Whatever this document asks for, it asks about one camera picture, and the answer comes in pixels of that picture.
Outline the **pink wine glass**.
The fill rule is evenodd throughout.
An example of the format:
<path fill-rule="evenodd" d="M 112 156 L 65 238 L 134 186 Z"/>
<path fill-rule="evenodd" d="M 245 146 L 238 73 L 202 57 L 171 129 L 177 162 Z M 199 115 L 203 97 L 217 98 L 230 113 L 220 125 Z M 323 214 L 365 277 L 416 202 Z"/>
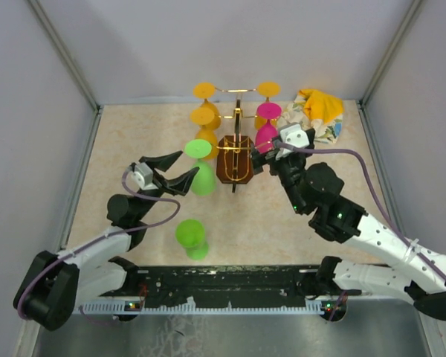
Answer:
<path fill-rule="evenodd" d="M 282 109 L 276 103 L 264 102 L 258 106 L 256 114 L 264 120 L 255 137 L 255 145 L 259 153 L 263 154 L 273 149 L 272 139 L 278 136 L 278 131 L 271 121 L 277 120 L 281 113 Z"/>

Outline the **green wine glass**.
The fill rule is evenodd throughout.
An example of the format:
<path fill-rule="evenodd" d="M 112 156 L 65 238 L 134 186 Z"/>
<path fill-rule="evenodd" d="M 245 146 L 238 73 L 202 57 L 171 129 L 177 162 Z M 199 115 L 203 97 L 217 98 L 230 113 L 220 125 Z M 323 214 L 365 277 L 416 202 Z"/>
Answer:
<path fill-rule="evenodd" d="M 190 187 L 197 196 L 210 195 L 216 189 L 216 176 L 213 168 L 204 160 L 211 152 L 211 143 L 204 139 L 193 139 L 184 148 L 184 153 L 195 159 L 193 168 L 198 168 Z"/>
<path fill-rule="evenodd" d="M 175 229 L 175 238 L 191 260 L 203 260 L 209 251 L 205 228 L 197 219 L 181 221 Z"/>

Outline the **yellow wine glass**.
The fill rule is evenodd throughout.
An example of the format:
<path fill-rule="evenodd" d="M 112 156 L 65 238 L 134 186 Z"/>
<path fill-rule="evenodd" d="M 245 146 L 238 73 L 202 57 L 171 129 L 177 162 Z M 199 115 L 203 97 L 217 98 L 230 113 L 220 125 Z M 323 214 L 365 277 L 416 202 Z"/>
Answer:
<path fill-rule="evenodd" d="M 256 87 L 256 91 L 265 98 L 265 102 L 270 102 L 272 97 L 275 97 L 280 92 L 280 86 L 276 82 L 263 82 Z M 255 114 L 254 127 L 260 129 L 266 123 L 266 119 Z"/>
<path fill-rule="evenodd" d="M 215 124 L 219 124 L 219 122 L 213 110 L 200 106 L 190 113 L 190 120 L 200 126 L 195 138 L 206 140 L 212 145 L 210 154 L 204 157 L 204 159 L 212 160 L 216 158 L 219 154 L 219 149 L 217 148 L 219 142 L 215 134 L 218 126 L 215 126 Z"/>
<path fill-rule="evenodd" d="M 211 103 L 209 99 L 215 94 L 216 87 L 209 82 L 203 82 L 196 85 L 193 89 L 193 95 L 197 97 L 198 99 L 203 100 L 203 103 L 200 106 L 207 107 L 209 109 L 212 109 L 215 113 L 216 118 L 218 118 L 219 124 L 215 124 L 215 126 L 220 127 L 221 125 L 221 119 L 220 119 L 220 113 L 219 110 L 216 108 L 216 105 Z"/>

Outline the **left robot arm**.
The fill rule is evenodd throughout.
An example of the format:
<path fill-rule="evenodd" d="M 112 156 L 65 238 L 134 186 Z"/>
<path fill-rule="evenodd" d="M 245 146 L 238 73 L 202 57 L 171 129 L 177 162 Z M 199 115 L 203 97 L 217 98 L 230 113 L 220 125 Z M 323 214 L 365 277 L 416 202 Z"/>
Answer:
<path fill-rule="evenodd" d="M 13 299 L 19 317 L 35 321 L 49 331 L 59 329 L 75 309 L 108 292 L 135 293 L 139 276 L 135 265 L 121 257 L 143 241 L 148 229 L 163 225 L 168 216 L 155 224 L 143 218 L 158 202 L 181 207 L 176 196 L 185 196 L 198 173 L 194 167 L 172 179 L 166 172 L 182 155 L 176 151 L 158 157 L 143 156 L 131 163 L 121 178 L 126 190 L 107 203 L 110 226 L 98 237 L 75 248 L 57 253 L 41 251 L 34 258 Z"/>

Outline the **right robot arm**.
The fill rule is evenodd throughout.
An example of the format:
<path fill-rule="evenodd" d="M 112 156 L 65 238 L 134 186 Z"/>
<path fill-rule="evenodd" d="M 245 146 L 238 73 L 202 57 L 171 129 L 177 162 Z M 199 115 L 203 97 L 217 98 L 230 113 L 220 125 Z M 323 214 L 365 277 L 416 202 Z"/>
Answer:
<path fill-rule="evenodd" d="M 253 171 L 268 167 L 296 214 L 309 215 L 309 226 L 328 242 L 359 248 L 382 266 L 324 257 L 317 271 L 318 288 L 328 294 L 350 291 L 403 300 L 419 312 L 446 321 L 446 254 L 424 247 L 392 226 L 386 213 L 379 221 L 344 197 L 344 182 L 326 163 L 307 165 L 318 153 L 315 132 L 286 126 L 267 142 L 267 151 L 251 147 Z"/>

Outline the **gold black wine glass rack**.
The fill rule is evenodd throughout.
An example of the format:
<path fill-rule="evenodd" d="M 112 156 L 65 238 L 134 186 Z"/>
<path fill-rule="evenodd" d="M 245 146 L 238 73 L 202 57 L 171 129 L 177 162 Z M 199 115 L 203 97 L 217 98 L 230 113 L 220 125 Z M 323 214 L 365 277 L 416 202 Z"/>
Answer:
<path fill-rule="evenodd" d="M 220 118 L 233 122 L 233 132 L 223 135 L 216 148 L 219 151 L 216 159 L 216 177 L 222 184 L 231 186 L 231 193 L 236 193 L 237 187 L 246 185 L 253 178 L 251 166 L 251 146 L 253 140 L 249 135 L 242 134 L 242 121 L 256 118 L 256 115 L 246 116 L 242 108 L 243 97 L 254 89 L 218 89 L 222 93 L 234 94 L 235 105 L 231 115 L 219 115 Z"/>

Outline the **patterned crumpled cloth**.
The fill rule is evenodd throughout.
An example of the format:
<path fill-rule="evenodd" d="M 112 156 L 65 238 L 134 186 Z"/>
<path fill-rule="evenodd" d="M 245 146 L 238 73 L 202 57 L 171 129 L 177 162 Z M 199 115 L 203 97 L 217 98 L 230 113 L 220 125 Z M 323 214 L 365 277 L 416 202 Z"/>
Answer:
<path fill-rule="evenodd" d="M 342 130 L 344 112 L 340 98 L 317 89 L 302 89 L 282 111 L 277 128 L 298 123 L 304 130 L 315 130 L 316 142 L 335 144 Z"/>

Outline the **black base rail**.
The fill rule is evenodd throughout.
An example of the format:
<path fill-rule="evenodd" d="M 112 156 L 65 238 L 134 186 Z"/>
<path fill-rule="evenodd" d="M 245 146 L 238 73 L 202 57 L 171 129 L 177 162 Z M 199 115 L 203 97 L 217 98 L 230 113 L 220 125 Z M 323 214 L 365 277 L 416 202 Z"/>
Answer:
<path fill-rule="evenodd" d="M 345 313 L 317 266 L 141 266 L 131 281 L 84 303 L 83 315 L 319 315 Z"/>

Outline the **aluminium frame post left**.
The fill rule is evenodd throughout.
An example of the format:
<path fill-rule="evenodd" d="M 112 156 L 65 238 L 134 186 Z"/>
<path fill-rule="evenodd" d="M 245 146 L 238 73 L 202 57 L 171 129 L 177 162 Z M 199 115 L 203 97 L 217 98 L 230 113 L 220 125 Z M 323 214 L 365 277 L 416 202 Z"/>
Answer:
<path fill-rule="evenodd" d="M 86 99 L 89 106 L 95 112 L 98 112 L 100 109 L 100 104 L 97 102 L 94 93 L 87 79 L 85 78 L 84 73 L 78 66 L 76 60 L 74 59 L 74 56 L 68 49 L 68 46 L 59 35 L 59 32 L 52 23 L 41 2 L 36 0 L 26 0 L 25 3 L 30 8 L 31 13 L 34 15 L 37 22 L 42 27 L 45 35 L 51 42 L 52 47 L 56 51 L 60 61 L 64 65 L 74 84 L 79 89 L 81 95 Z"/>

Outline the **aluminium frame post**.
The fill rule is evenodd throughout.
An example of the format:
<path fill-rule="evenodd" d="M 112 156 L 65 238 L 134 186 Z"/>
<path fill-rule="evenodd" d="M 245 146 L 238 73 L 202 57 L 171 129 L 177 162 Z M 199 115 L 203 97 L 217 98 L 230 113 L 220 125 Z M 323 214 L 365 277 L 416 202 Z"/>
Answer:
<path fill-rule="evenodd" d="M 74 56 L 68 49 L 68 46 L 59 35 L 59 32 L 52 23 L 41 2 L 36 0 L 26 0 L 25 3 L 30 8 L 31 13 L 34 15 L 37 22 L 42 27 L 45 35 L 51 42 L 52 47 L 56 51 L 60 61 L 64 65 L 74 84 L 79 89 L 81 95 L 86 99 L 89 106 L 95 112 L 98 112 L 100 109 L 100 104 L 97 102 L 94 93 L 87 79 L 85 78 L 84 73 L 78 66 L 76 60 L 74 59 Z"/>
<path fill-rule="evenodd" d="M 370 103 L 375 91 L 379 87 L 386 72 L 390 68 L 391 62 L 395 59 L 395 56 L 399 48 L 401 47 L 404 38 L 407 36 L 407 34 L 410 32 L 410 29 L 415 24 L 425 3 L 426 1 L 424 0 L 412 0 L 410 2 L 410 6 L 407 8 L 407 12 L 404 14 L 400 25 L 398 26 L 396 32 L 390 40 L 390 43 L 387 46 L 387 49 L 384 52 L 384 55 L 381 58 L 381 61 L 378 63 L 372 79 L 369 81 L 369 84 L 366 87 L 363 96 L 358 101 L 358 105 L 361 109 L 366 108 L 367 105 Z"/>

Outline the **aluminium frame post right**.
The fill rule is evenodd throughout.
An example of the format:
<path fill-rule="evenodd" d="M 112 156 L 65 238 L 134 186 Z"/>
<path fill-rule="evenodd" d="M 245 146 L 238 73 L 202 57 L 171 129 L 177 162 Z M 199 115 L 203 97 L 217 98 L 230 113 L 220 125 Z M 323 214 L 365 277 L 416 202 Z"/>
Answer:
<path fill-rule="evenodd" d="M 369 84 L 366 87 L 363 96 L 358 101 L 358 105 L 361 109 L 366 108 L 367 105 L 370 103 L 375 91 L 379 87 L 386 72 L 390 68 L 391 62 L 395 59 L 395 56 L 399 48 L 401 47 L 404 38 L 407 36 L 407 34 L 410 32 L 410 29 L 415 24 L 425 3 L 426 1 L 424 0 L 412 0 L 410 2 L 410 6 L 407 8 L 407 12 L 404 14 L 400 25 L 398 26 L 396 32 L 390 40 L 390 43 L 387 46 L 387 49 L 384 52 L 384 55 L 381 58 L 381 61 L 378 63 L 372 79 L 369 81 Z"/>

